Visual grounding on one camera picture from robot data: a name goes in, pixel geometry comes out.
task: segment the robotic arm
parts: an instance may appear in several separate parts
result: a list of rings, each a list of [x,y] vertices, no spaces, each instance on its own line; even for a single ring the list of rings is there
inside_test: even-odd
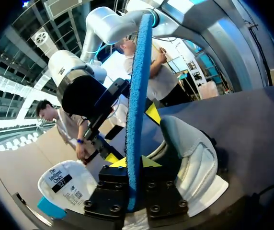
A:
[[[131,11],[124,16],[119,16],[107,7],[99,7],[91,11],[86,18],[87,33],[81,60],[90,62],[100,50],[102,41],[112,45],[137,31],[142,16],[147,13],[153,15],[153,27],[155,27],[159,23],[159,18],[152,9]]]
[[[121,94],[126,94],[129,83],[119,78],[106,89],[101,84],[106,71],[93,58],[103,41],[111,45],[137,31],[144,14],[154,17],[153,27],[158,24],[158,15],[151,9],[132,11],[124,16],[117,15],[107,7],[93,10],[86,18],[87,33],[81,57],[78,58],[67,50],[59,50],[52,55],[48,64],[63,109],[90,121],[84,136],[91,141],[97,149],[96,154],[100,153],[103,159],[110,153],[118,159],[122,158],[120,153],[99,137],[98,129],[112,112],[114,102]]]
[[[131,11],[124,16],[117,15],[107,7],[99,7],[91,11],[86,18],[87,32],[80,58],[67,50],[59,50],[49,60],[48,68],[56,86],[59,87],[69,73],[76,77],[82,76],[85,68],[88,72],[92,72],[96,80],[103,83],[107,75],[106,70],[101,67],[101,62],[93,60],[102,43],[115,44],[137,31],[142,16],[147,13],[154,17],[153,27],[157,26],[159,16],[152,9]]]

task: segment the blue scrubbing pad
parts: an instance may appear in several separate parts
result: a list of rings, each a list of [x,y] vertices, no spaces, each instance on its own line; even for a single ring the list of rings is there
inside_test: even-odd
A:
[[[151,65],[152,24],[150,14],[142,16],[133,62],[126,122],[126,163],[130,186],[128,211],[134,210],[138,192],[141,129]]]

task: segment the black hair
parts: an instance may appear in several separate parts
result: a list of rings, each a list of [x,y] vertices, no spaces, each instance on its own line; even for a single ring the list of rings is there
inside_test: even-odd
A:
[[[46,106],[47,105],[50,105],[51,107],[53,107],[53,105],[48,101],[48,100],[43,100],[43,101],[40,101],[36,107],[36,114],[37,116],[39,116],[39,113],[41,110],[43,109],[46,109]]]

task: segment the gray table surface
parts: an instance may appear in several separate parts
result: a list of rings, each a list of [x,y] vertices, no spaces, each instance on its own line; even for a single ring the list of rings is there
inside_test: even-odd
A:
[[[228,155],[229,188],[203,212],[203,218],[274,184],[274,87],[162,108],[159,113],[206,132]],[[124,140],[122,130],[110,144],[123,154]],[[160,128],[144,116],[141,154],[150,154],[162,140]],[[272,194],[265,194],[262,203],[267,204]]]

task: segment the yellow tag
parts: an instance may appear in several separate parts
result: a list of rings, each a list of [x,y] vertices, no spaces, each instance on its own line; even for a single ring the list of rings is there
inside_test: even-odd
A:
[[[118,160],[117,157],[115,157],[112,153],[109,154],[106,158],[105,158],[106,161],[109,161],[110,163],[116,163]]]
[[[161,167],[160,164],[156,163],[155,161],[150,160],[149,158],[147,158],[145,156],[141,156],[141,158],[142,158],[142,165],[144,168],[147,168],[149,166]]]
[[[143,167],[149,167],[149,166],[153,166],[153,167],[160,167],[161,165],[156,163],[155,161],[150,160],[149,158],[145,157],[145,156],[141,156],[142,159],[142,165]],[[110,165],[109,167],[119,167],[122,166],[124,168],[126,168],[126,157],[122,158],[121,160],[117,161],[116,163]]]
[[[154,121],[156,121],[158,124],[160,123],[160,115],[154,103],[148,108],[146,114],[149,117],[151,117]]]
[[[121,160],[117,161],[116,163],[110,165],[109,167],[119,167],[119,166],[126,168],[126,157],[124,157]]]

